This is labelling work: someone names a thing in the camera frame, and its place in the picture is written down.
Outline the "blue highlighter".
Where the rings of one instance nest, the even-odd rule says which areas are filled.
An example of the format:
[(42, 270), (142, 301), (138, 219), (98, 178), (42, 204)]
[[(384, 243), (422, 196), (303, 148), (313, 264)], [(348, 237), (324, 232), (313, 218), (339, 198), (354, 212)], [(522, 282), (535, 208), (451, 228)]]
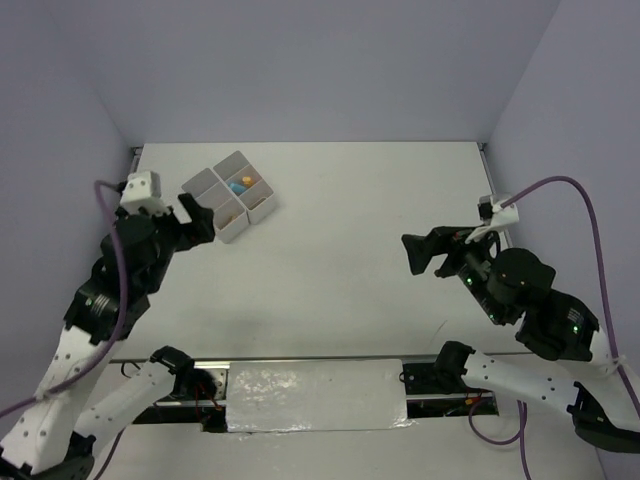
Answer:
[(247, 191), (247, 188), (244, 185), (241, 185), (235, 182), (230, 182), (228, 186), (231, 189), (231, 191), (237, 196), (240, 196)]

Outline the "white divided container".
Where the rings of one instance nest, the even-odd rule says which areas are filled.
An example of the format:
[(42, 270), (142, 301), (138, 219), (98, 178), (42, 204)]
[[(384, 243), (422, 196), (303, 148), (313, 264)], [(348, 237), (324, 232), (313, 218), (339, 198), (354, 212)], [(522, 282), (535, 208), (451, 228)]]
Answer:
[(213, 171), (244, 207), (251, 225), (260, 223), (275, 210), (274, 190), (241, 151), (236, 150), (215, 164)]
[[(190, 193), (201, 206), (214, 211), (214, 229), (220, 242), (230, 244), (248, 228), (246, 210), (212, 169), (198, 172), (182, 185), (182, 190)], [(232, 215), (237, 218), (226, 223)]]

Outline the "pink correction tape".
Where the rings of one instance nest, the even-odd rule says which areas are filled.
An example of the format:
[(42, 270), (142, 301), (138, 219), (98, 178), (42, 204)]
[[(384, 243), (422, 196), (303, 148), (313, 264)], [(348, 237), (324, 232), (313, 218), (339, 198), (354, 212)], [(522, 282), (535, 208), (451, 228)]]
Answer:
[(256, 208), (258, 205), (260, 205), (261, 203), (263, 203), (263, 202), (264, 202), (264, 201), (266, 201), (266, 200), (267, 200), (267, 197), (262, 197), (262, 198), (260, 198), (256, 203), (254, 203), (254, 204), (251, 206), (251, 209)]

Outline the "silver foil cover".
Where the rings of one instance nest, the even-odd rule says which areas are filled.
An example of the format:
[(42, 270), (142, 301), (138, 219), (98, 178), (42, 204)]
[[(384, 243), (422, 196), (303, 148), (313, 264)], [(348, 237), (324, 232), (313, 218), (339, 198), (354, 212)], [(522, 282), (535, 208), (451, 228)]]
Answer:
[(397, 359), (233, 363), (233, 433), (372, 431), (410, 424)]

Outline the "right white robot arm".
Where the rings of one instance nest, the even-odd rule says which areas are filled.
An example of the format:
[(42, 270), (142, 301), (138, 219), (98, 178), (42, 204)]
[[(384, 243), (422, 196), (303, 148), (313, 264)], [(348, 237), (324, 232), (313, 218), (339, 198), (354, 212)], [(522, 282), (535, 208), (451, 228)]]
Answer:
[(576, 435), (601, 450), (639, 451), (639, 379), (624, 374), (597, 317), (578, 298), (553, 289), (555, 270), (531, 251), (501, 249), (496, 233), (480, 240), (471, 229), (436, 227), (401, 242), (412, 275), (437, 256), (438, 278), (461, 280), (489, 320), (515, 325), (526, 350), (563, 369), (561, 376), (526, 371), (459, 341), (443, 344), (432, 377), (445, 392), (489, 389), (538, 403), (571, 419)]

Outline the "left white divided container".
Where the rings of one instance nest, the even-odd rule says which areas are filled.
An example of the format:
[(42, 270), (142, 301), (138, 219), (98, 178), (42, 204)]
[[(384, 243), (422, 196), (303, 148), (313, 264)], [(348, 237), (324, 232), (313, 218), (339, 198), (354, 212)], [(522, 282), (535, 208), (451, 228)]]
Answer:
[[(201, 206), (214, 211), (214, 229), (220, 242), (230, 244), (248, 228), (246, 210), (212, 169), (198, 172), (182, 185), (182, 190), (190, 193)], [(226, 223), (232, 215), (237, 218)]]

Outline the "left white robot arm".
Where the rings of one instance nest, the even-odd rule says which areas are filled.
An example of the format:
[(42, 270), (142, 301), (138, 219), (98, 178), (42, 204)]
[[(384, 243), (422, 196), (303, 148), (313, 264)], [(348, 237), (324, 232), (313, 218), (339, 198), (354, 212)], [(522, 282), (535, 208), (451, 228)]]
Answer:
[(149, 208), (108, 216), (109, 234), (89, 279), (64, 316), (58, 348), (33, 396), (1, 441), (4, 479), (86, 479), (96, 457), (141, 413), (165, 397), (213, 399), (214, 378), (186, 353), (164, 346), (123, 386), (99, 403), (87, 401), (110, 359), (149, 309), (177, 252), (215, 238), (211, 209), (183, 193), (190, 220)]

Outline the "right white divided container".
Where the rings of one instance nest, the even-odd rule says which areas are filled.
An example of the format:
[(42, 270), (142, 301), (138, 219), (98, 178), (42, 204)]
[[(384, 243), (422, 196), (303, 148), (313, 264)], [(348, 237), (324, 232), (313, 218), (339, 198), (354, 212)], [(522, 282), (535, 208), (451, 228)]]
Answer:
[(236, 150), (215, 164), (213, 171), (244, 207), (251, 225), (260, 223), (275, 210), (274, 190), (241, 151)]

